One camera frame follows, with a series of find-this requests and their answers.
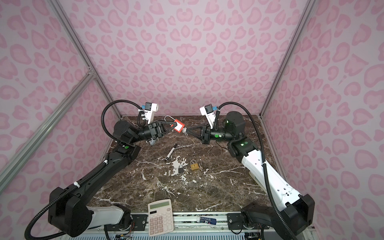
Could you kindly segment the red padlock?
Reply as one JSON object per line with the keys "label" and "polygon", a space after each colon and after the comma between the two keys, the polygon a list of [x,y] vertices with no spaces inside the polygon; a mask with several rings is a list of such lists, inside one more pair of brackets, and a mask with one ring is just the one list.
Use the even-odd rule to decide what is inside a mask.
{"label": "red padlock", "polygon": [[173,122],[172,123],[172,126],[174,126],[173,130],[175,130],[178,133],[181,133],[183,131],[183,129],[185,128],[185,124],[183,124],[180,120],[175,119],[171,116],[165,116],[164,120],[165,121],[168,120],[169,122]]}

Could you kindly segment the brass padlock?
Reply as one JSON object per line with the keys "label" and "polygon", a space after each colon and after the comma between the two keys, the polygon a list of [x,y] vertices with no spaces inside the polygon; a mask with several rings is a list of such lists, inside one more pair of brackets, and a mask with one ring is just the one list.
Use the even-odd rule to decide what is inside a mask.
{"label": "brass padlock", "polygon": [[190,167],[191,167],[192,171],[196,171],[196,170],[200,169],[200,166],[199,166],[199,164],[197,163],[196,160],[191,160]]}

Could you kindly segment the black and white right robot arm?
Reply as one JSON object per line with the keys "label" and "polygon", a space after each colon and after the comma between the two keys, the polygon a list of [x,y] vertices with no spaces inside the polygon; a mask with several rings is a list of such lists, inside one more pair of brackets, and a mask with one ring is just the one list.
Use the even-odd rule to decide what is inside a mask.
{"label": "black and white right robot arm", "polygon": [[267,193],[271,206],[250,203],[239,214],[228,214],[228,227],[236,234],[245,229],[271,227],[283,240],[293,240],[313,222],[315,201],[302,195],[263,159],[263,152],[246,136],[246,122],[239,112],[229,112],[222,127],[214,127],[215,114],[207,114],[208,123],[187,128],[188,135],[203,144],[226,142],[228,152],[250,172],[257,184]]}

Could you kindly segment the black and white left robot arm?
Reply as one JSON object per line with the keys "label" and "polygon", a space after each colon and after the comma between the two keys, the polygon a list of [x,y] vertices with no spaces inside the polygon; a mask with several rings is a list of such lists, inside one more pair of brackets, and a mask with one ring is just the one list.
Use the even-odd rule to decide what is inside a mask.
{"label": "black and white left robot arm", "polygon": [[91,172],[67,188],[60,187],[50,194],[53,205],[48,210],[48,222],[71,237],[100,226],[115,226],[125,230],[132,225],[131,211],[121,204],[110,207],[89,207],[94,195],[118,172],[130,165],[138,156],[140,141],[155,141],[171,132],[175,122],[155,121],[137,128],[120,120],[114,126],[113,137],[117,146]]}

